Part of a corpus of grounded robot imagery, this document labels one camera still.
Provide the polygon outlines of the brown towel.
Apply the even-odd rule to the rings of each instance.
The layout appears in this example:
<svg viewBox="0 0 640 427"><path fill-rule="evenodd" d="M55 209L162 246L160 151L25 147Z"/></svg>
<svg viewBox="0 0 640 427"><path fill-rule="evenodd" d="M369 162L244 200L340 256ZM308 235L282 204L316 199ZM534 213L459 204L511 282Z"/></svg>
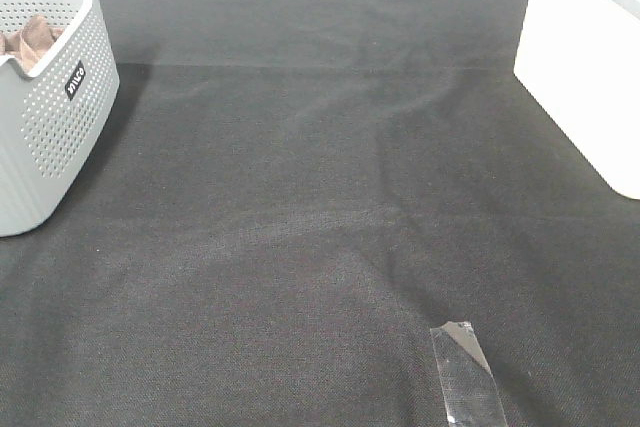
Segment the brown towel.
<svg viewBox="0 0 640 427"><path fill-rule="evenodd" d="M63 28L51 26L43 15L32 16L20 30L1 33L1 55L14 57L28 73L63 32Z"/></svg>

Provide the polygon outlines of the black table cloth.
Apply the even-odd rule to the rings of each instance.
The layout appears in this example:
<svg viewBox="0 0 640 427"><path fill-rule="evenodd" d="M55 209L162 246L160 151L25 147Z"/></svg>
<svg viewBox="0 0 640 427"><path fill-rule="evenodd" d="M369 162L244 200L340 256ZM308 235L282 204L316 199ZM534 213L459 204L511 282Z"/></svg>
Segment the black table cloth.
<svg viewBox="0 0 640 427"><path fill-rule="evenodd" d="M527 0L100 0L120 88L1 243L5 426L639 422L639 206L515 79Z"/></svg>

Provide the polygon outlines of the clear tape strip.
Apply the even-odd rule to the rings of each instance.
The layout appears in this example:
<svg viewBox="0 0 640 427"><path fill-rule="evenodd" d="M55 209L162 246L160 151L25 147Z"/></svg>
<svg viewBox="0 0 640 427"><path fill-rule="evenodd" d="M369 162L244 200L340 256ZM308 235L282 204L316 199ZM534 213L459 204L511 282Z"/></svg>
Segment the clear tape strip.
<svg viewBox="0 0 640 427"><path fill-rule="evenodd" d="M507 427L497 385L468 321L430 329L449 426Z"/></svg>

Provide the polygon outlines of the grey perforated laundry basket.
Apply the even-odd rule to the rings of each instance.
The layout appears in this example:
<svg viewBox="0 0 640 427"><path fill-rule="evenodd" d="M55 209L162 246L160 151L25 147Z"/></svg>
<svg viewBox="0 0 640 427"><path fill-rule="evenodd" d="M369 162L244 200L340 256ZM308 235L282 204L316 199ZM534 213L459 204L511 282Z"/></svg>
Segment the grey perforated laundry basket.
<svg viewBox="0 0 640 427"><path fill-rule="evenodd" d="M25 73L1 55L1 234L45 222L89 157L120 85L99 0L1 0L1 33L35 15L64 29Z"/></svg>

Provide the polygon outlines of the white storage box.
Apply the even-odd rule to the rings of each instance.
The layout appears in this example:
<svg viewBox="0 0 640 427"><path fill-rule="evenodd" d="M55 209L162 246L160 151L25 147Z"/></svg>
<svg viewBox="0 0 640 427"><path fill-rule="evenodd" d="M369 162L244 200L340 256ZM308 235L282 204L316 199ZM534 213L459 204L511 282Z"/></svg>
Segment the white storage box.
<svg viewBox="0 0 640 427"><path fill-rule="evenodd" d="M639 197L639 0L528 0L514 74L609 187Z"/></svg>

